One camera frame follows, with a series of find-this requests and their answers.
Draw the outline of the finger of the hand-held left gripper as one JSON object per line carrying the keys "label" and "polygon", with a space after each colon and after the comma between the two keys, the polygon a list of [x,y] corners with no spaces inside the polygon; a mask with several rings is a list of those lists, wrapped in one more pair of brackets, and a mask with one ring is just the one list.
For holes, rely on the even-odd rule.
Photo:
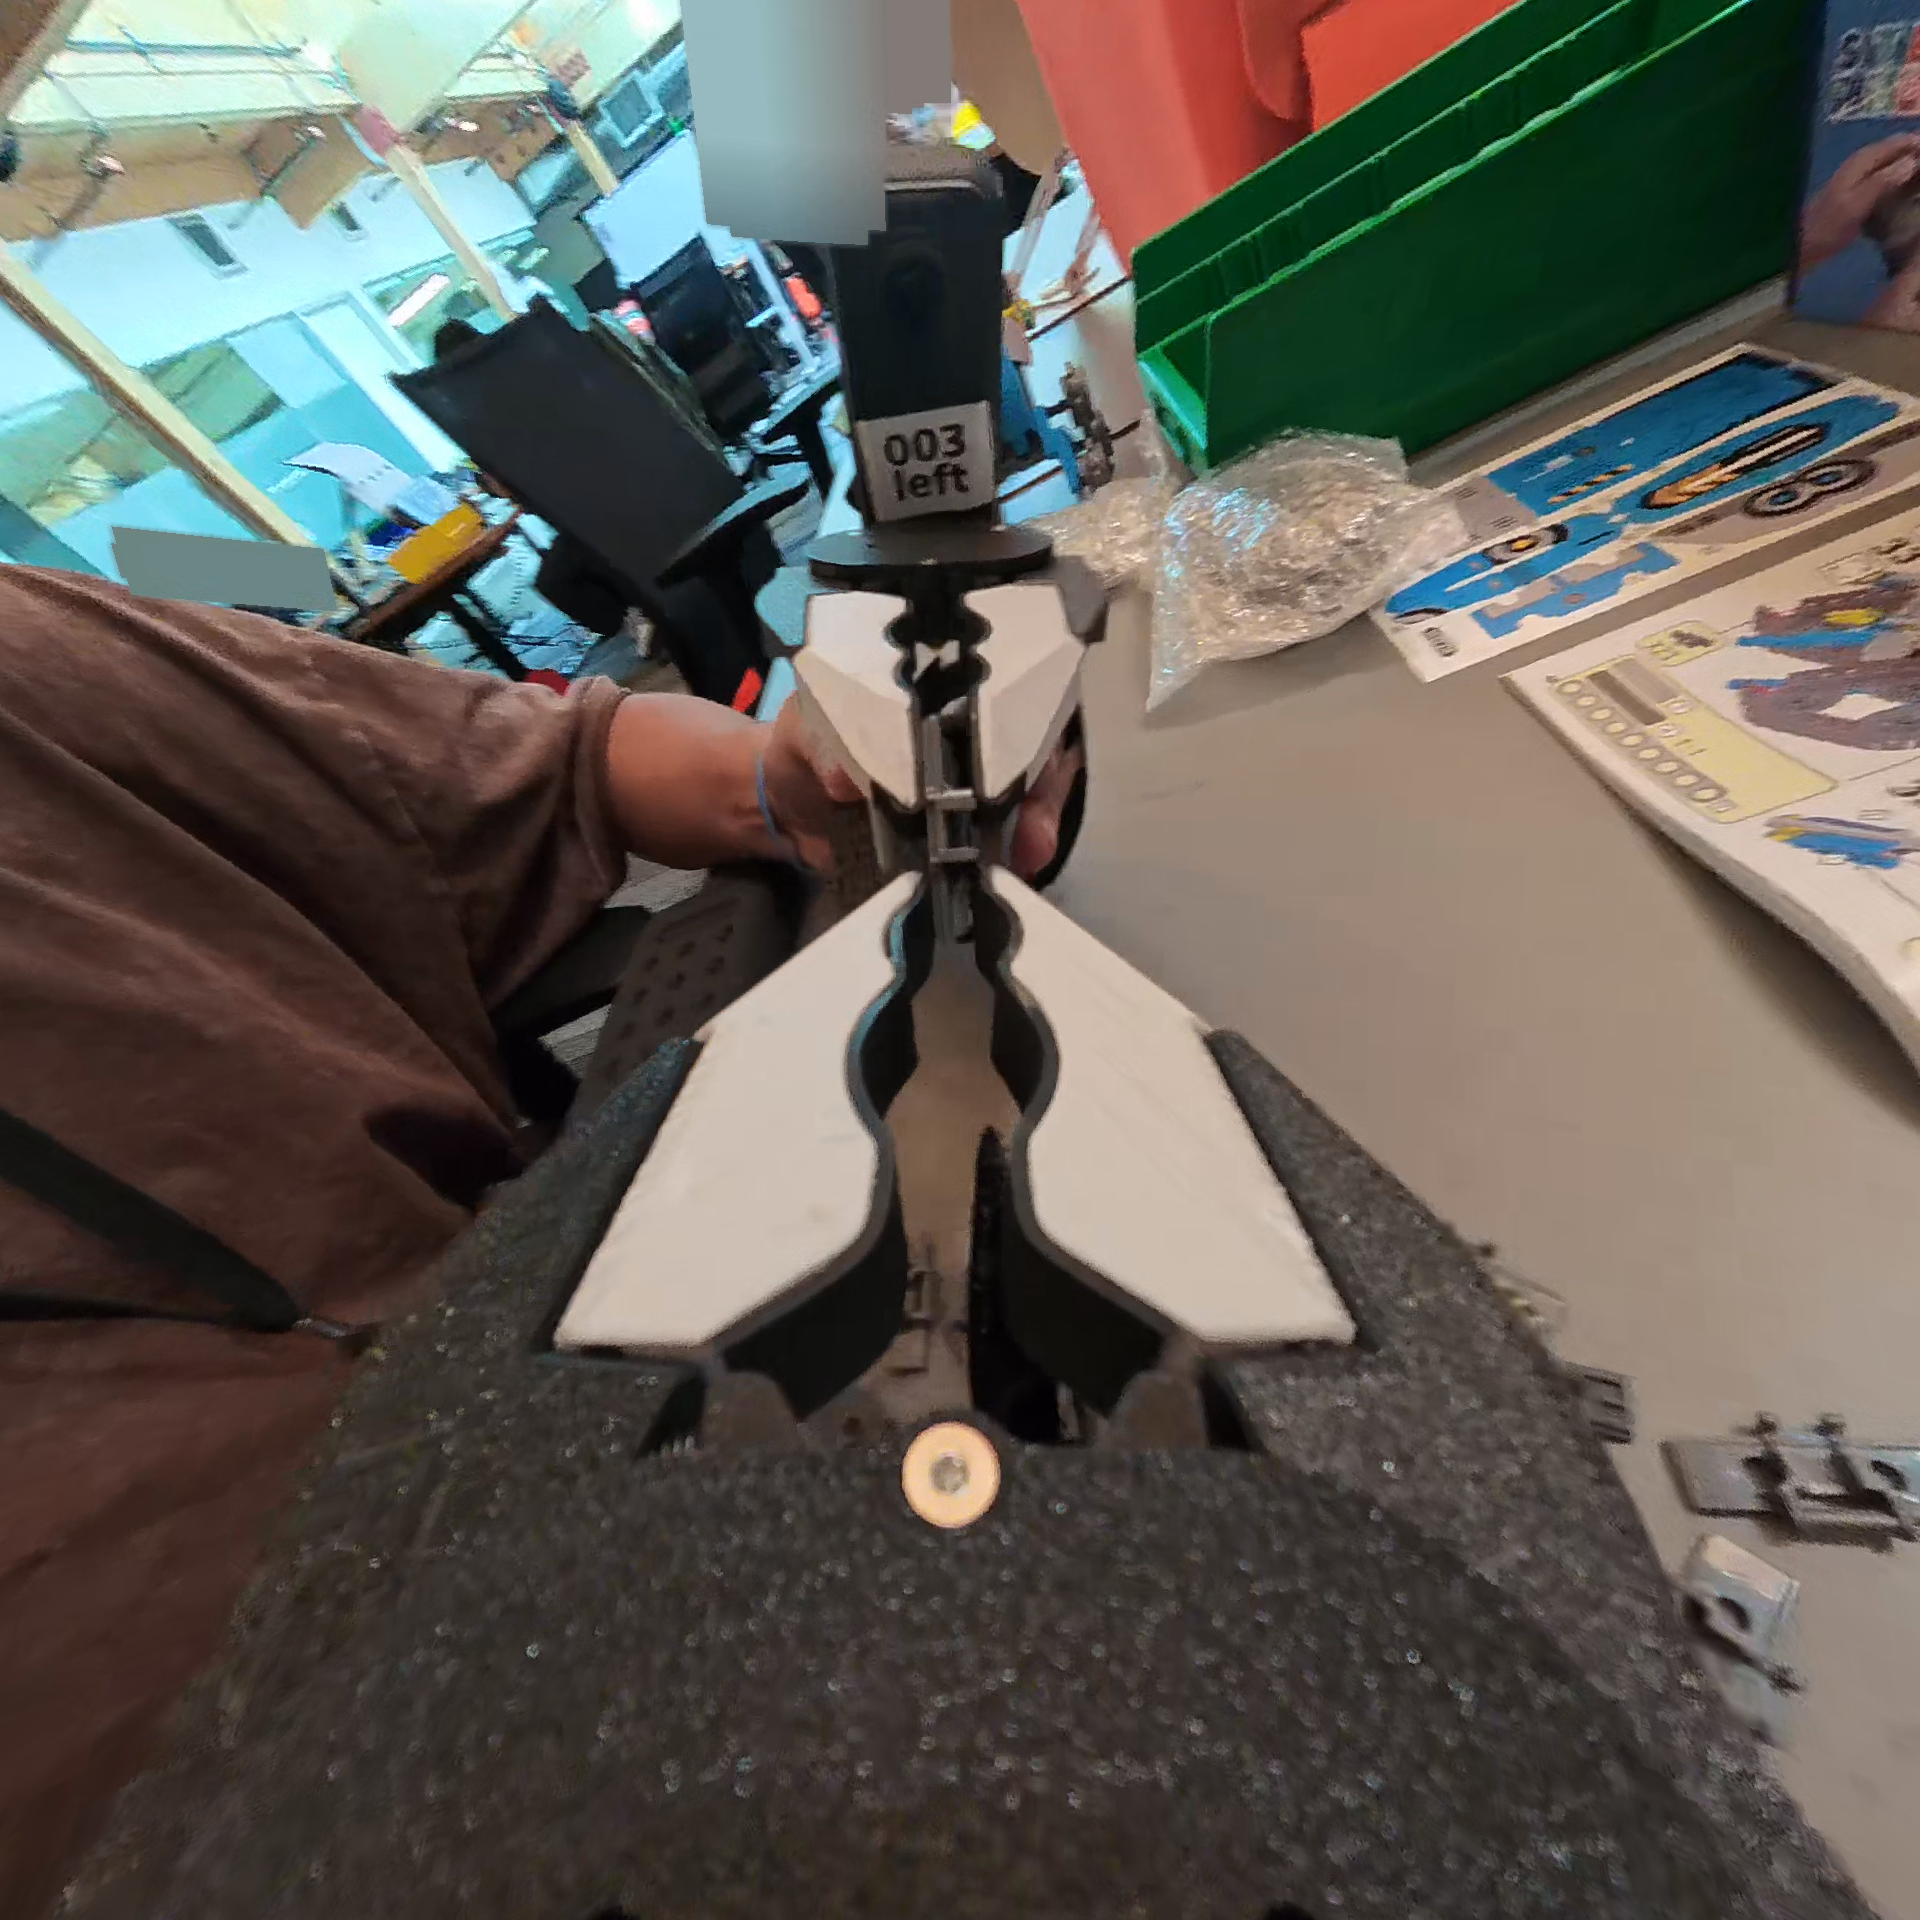
{"label": "finger of the hand-held left gripper", "polygon": [[923,722],[896,634],[907,612],[899,591],[815,591],[804,602],[792,666],[807,735],[867,801],[920,818]]}
{"label": "finger of the hand-held left gripper", "polygon": [[1085,644],[1055,583],[1003,583],[967,597],[975,641],[973,792],[989,804],[1027,791],[1078,703]]}

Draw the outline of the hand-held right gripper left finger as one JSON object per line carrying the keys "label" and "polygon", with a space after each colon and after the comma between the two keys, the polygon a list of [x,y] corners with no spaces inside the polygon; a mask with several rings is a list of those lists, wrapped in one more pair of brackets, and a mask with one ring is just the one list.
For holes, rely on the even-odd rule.
{"label": "hand-held right gripper left finger", "polygon": [[556,1352],[771,1381],[808,1417],[894,1344],[891,1109],[918,1066],[920,877],[710,1018],[556,1320]]}

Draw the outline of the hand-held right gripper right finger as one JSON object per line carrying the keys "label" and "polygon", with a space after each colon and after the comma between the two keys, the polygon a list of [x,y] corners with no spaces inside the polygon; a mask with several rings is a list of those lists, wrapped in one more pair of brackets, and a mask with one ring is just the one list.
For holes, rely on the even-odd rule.
{"label": "hand-held right gripper right finger", "polygon": [[980,974],[1016,1112],[991,1289],[1012,1350],[1100,1417],[1145,1376],[1349,1350],[1224,1038],[1007,871],[980,879]]}

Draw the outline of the pile of grey track links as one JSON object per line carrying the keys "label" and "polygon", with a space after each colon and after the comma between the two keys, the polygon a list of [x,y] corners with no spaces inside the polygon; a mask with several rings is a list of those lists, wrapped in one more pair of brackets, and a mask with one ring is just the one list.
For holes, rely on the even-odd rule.
{"label": "pile of grey track links", "polygon": [[[1791,1476],[1784,1429],[1759,1410],[1739,1431],[1669,1437],[1661,1460],[1686,1513],[1744,1519],[1780,1537],[1808,1505]],[[1782,1746],[1804,1680],[1791,1663],[1801,1584],[1757,1550],[1704,1530],[1686,1550],[1677,1593],[1695,1655],[1728,1711],[1766,1746]]]}

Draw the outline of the person's left forearm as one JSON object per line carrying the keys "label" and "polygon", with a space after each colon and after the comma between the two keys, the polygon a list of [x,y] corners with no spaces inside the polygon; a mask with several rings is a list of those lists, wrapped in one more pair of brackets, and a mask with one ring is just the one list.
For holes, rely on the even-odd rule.
{"label": "person's left forearm", "polygon": [[748,816],[764,722],[678,693],[633,693],[608,728],[616,848],[671,871],[750,862]]}

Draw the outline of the grey desk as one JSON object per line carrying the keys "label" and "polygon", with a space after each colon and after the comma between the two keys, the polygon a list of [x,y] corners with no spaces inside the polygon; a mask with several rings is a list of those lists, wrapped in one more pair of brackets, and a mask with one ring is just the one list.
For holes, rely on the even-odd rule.
{"label": "grey desk", "polygon": [[1499,663],[1421,684],[1357,618],[1159,711],[1147,664],[1126,597],[1060,903],[1284,1074],[1281,1165],[1388,1318],[1239,1367],[1261,1440],[1550,1630],[1764,1913],[1915,1916],[1915,1542],[1713,1526],[1798,1584],[1759,1744],[1695,1663],[1664,1454],[1759,1413],[1915,1440],[1915,1069]]}

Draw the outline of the person's left hand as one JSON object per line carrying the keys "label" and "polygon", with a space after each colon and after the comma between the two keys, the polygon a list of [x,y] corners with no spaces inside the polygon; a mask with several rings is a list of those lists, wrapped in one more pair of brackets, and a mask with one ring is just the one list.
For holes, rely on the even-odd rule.
{"label": "person's left hand", "polygon": [[[1085,789],[1085,742],[1070,727],[1014,812],[1006,860],[1016,877],[1037,888],[1055,879],[1085,816]],[[859,800],[855,777],[792,695],[759,733],[743,857],[832,873],[832,830]]]}

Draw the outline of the blue building-block model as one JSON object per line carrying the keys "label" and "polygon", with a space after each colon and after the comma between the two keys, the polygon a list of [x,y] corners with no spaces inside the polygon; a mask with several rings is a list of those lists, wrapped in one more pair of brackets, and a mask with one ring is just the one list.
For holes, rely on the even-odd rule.
{"label": "blue building-block model", "polygon": [[1093,397],[1087,373],[1077,362],[1062,373],[1062,394],[1041,401],[1031,388],[1029,366],[1007,351],[999,354],[999,505],[1046,485],[1065,489],[1073,505],[1085,501],[1115,479],[1118,447],[1139,430],[1141,421],[1119,428],[1108,423]]}

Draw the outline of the blue wristband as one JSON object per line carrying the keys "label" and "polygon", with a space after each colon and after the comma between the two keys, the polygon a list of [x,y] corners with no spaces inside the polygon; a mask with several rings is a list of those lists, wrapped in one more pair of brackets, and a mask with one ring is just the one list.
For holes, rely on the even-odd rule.
{"label": "blue wristband", "polygon": [[804,749],[766,741],[753,765],[753,800],[767,849],[804,873],[829,869],[823,814],[832,814],[833,801]]}

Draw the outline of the crumpled clear plastic bag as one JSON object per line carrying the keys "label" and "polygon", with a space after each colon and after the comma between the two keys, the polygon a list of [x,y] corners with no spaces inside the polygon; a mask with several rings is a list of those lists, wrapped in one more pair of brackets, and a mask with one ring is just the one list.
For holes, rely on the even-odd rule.
{"label": "crumpled clear plastic bag", "polygon": [[1208,472],[1126,477],[1040,519],[1112,591],[1149,599],[1142,706],[1214,664],[1337,633],[1449,562],[1470,532],[1392,438],[1288,430]]}

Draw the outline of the red storage bin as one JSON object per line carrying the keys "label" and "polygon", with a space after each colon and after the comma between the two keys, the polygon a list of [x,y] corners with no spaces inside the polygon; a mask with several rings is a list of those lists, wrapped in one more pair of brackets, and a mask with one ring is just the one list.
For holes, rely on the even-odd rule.
{"label": "red storage bin", "polygon": [[1123,257],[1505,2],[1021,2]]}

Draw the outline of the green storage bin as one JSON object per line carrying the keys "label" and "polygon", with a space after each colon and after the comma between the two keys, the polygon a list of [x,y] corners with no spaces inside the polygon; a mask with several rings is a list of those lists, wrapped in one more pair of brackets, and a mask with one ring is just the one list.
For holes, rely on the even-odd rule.
{"label": "green storage bin", "polygon": [[1815,38],[1801,2],[1502,12],[1141,245],[1163,441],[1420,452],[1784,277]]}

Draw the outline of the blue sticker sheet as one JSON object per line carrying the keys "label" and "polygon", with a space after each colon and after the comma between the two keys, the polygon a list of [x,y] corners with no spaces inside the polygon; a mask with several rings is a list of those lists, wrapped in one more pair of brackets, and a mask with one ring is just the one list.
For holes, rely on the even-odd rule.
{"label": "blue sticker sheet", "polygon": [[1369,618],[1438,680],[1901,492],[1915,457],[1913,393],[1739,342],[1446,481],[1465,543]]}

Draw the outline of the instruction booklet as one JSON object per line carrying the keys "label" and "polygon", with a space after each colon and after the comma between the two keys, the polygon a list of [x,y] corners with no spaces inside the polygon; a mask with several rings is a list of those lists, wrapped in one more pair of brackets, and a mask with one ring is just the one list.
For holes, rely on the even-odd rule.
{"label": "instruction booklet", "polygon": [[1918,1060],[1918,512],[1503,674]]}

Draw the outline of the robot kit box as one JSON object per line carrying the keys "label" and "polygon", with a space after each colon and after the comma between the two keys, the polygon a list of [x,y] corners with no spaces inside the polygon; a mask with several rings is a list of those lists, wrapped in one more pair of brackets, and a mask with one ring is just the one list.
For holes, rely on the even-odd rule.
{"label": "robot kit box", "polygon": [[1918,334],[1918,5],[1827,2],[1789,308]]}

